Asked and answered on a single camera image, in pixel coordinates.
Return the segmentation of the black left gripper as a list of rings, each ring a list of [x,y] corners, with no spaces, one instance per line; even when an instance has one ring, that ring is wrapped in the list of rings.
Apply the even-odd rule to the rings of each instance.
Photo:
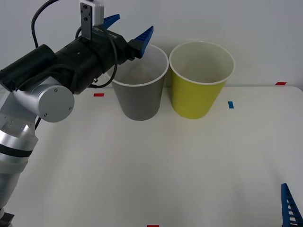
[[[107,30],[120,19],[119,14],[104,18],[103,26],[92,27],[91,70],[108,71],[116,64],[133,58],[142,58],[152,37],[154,26],[128,42],[119,34]]]

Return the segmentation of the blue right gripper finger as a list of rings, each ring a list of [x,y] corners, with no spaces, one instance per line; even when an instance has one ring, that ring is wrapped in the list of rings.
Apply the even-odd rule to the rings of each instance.
[[[286,183],[281,185],[282,227],[302,227],[303,218]]]

